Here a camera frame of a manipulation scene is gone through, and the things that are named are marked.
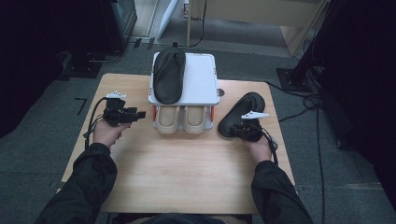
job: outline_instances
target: black clog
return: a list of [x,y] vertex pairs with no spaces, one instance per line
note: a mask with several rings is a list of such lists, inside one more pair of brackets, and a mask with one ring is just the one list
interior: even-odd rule
[[172,105],[180,99],[185,65],[186,53],[182,49],[163,49],[157,55],[153,68],[153,90],[158,102]]
[[218,131],[224,137],[234,137],[232,128],[234,125],[240,125],[243,121],[242,115],[250,111],[262,113],[265,108],[264,99],[257,92],[248,92],[245,94],[220,121]]

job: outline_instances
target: black sleeve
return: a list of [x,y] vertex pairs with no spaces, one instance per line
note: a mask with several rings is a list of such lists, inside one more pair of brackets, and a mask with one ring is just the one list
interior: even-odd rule
[[116,177],[117,166],[109,149],[103,144],[91,144],[76,159],[73,174],[35,223],[94,223]]
[[266,224],[313,223],[288,176],[273,162],[257,165],[251,191]]

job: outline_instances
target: beige slipper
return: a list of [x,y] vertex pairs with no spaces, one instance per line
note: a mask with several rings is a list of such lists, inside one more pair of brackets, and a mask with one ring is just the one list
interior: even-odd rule
[[184,106],[183,128],[186,133],[202,133],[205,130],[206,106]]
[[157,107],[155,127],[159,133],[174,133],[178,128],[180,106],[161,105]]

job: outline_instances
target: wooden desk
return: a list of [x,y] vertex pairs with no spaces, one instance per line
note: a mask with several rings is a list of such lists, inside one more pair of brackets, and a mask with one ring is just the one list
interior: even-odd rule
[[[249,91],[258,92],[265,100],[264,111],[270,117],[261,119],[261,124],[279,143],[279,165],[294,183],[267,84],[219,80],[225,95],[215,106],[213,129],[201,134],[183,131],[160,134],[152,126],[149,80],[149,76],[103,76],[64,172],[66,181],[73,162],[83,151],[82,134],[88,128],[93,106],[101,97],[113,91],[126,93],[125,106],[147,111],[146,118],[134,122],[112,148],[111,157],[119,174],[102,212],[257,214],[250,191],[253,160],[239,139],[223,139],[217,131],[220,120]],[[105,103],[101,103],[96,115],[104,109]]]
[[[290,55],[294,56],[326,4],[327,0],[210,0],[205,17],[278,25]],[[190,45],[191,17],[204,16],[205,0],[190,0],[189,8],[187,46]]]

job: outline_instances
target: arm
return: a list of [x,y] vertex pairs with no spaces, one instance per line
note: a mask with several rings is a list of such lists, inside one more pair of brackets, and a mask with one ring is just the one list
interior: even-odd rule
[[251,191],[265,223],[313,223],[288,176],[271,162],[271,149],[263,137],[246,142],[257,163]]
[[76,159],[73,174],[47,203],[35,223],[95,222],[117,177],[117,166],[110,157],[111,145],[130,125],[111,127],[103,120],[98,121],[93,143]]

